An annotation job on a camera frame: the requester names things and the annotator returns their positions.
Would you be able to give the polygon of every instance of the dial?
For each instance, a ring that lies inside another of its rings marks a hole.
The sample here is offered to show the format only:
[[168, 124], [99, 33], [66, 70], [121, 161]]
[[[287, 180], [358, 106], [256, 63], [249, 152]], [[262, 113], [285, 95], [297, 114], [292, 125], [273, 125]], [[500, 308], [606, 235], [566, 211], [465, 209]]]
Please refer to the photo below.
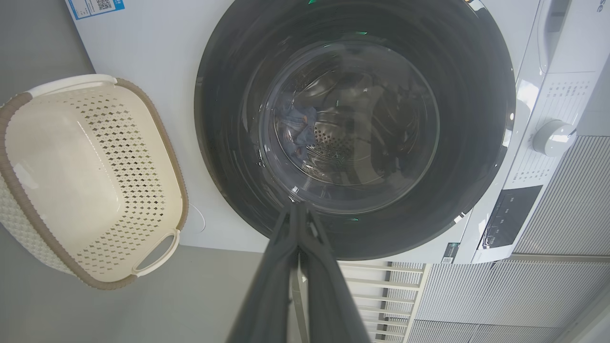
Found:
[[546, 123], [534, 136], [533, 147], [548, 157], [564, 154], [576, 141], [576, 127], [561, 120]]

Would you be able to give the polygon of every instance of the washing machine drum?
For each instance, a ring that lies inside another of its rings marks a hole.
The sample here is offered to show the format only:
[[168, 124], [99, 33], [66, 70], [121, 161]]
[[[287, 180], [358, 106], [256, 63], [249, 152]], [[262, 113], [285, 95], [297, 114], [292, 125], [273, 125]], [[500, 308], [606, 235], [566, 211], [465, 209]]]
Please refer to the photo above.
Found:
[[514, 82], [492, 17], [463, 0], [236, 0], [201, 61], [196, 129], [221, 193], [262, 234], [307, 201], [338, 258], [380, 258], [481, 198]]

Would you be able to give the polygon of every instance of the clothes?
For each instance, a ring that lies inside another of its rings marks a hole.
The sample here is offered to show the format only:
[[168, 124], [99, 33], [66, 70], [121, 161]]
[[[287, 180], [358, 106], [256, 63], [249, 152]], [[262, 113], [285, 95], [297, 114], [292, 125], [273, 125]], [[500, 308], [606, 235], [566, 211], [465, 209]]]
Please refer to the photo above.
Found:
[[317, 119], [318, 112], [313, 107], [293, 107], [282, 117], [284, 132], [281, 143], [289, 156], [295, 156], [301, 162], [307, 158], [307, 146], [315, 144], [314, 127]]

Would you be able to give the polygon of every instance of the washing machine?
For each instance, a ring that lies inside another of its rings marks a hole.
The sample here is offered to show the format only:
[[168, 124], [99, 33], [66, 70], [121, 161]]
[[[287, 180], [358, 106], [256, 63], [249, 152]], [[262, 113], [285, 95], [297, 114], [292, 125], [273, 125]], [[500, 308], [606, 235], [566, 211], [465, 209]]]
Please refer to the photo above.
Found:
[[510, 256], [610, 52], [599, 0], [66, 0], [159, 110], [181, 244], [263, 252], [312, 203], [343, 260]]

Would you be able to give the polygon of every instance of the laundry basket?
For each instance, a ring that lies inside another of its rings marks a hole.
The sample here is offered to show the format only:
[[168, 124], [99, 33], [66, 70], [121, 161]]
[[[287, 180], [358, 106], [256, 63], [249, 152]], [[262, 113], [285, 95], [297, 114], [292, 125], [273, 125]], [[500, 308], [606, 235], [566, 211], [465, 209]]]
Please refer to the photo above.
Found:
[[155, 107], [128, 81], [76, 76], [12, 98], [0, 108], [0, 176], [0, 222], [40, 261], [95, 288], [129, 284], [178, 246], [184, 181]]

